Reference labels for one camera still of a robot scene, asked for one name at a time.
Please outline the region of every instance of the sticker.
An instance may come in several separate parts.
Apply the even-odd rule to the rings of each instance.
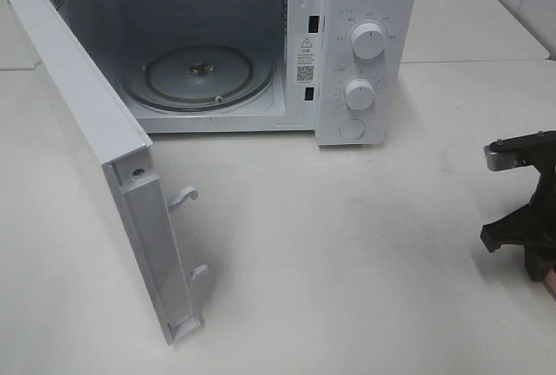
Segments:
[[[295,36],[295,82],[297,84],[316,85],[321,46],[321,34]]]

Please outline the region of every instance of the power level knob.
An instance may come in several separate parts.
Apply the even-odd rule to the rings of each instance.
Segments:
[[[373,106],[374,88],[367,80],[356,79],[346,85],[346,104],[352,110],[365,110]]]
[[[351,33],[354,54],[364,60],[376,58],[384,50],[384,29],[378,23],[362,23]]]

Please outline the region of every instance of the open microwave door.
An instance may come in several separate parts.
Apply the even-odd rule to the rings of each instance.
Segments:
[[[169,220],[192,187],[166,201],[152,141],[72,34],[52,0],[8,0],[50,105],[102,209],[125,230],[168,344],[200,325]]]

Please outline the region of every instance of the table surface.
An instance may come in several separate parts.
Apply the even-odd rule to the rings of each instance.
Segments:
[[[0,69],[31,69],[0,1]],[[543,60],[548,51],[497,0],[415,0],[402,61]]]
[[[206,326],[171,347],[35,73],[0,83],[3,373],[553,373],[556,301],[479,234],[537,179],[482,147],[553,127],[555,62],[404,64],[373,148],[155,137],[165,192],[200,192],[172,216],[185,262],[211,267]]]

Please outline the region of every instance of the microwave oven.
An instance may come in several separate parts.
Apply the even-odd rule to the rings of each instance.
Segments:
[[[169,344],[200,325],[148,134],[314,130],[383,141],[414,0],[8,0]]]

